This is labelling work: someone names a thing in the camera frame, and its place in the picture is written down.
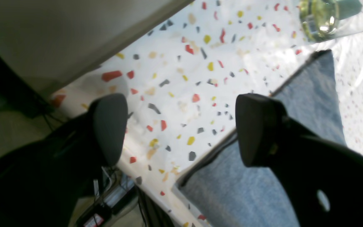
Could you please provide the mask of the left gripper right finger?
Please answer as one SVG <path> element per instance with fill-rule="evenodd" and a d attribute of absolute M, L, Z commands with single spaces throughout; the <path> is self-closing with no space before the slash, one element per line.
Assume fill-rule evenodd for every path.
<path fill-rule="evenodd" d="M 278 100 L 236 99 L 236 130 L 246 167 L 268 167 L 302 227 L 363 227 L 363 156 L 291 119 Z"/>

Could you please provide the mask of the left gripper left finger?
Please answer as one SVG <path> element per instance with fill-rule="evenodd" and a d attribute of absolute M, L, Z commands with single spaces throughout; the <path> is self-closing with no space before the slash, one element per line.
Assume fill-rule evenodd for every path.
<path fill-rule="evenodd" d="M 0 227 L 67 227 L 102 166 L 120 160 L 128 119 L 123 94 L 104 96 L 45 139 L 0 158 Z"/>

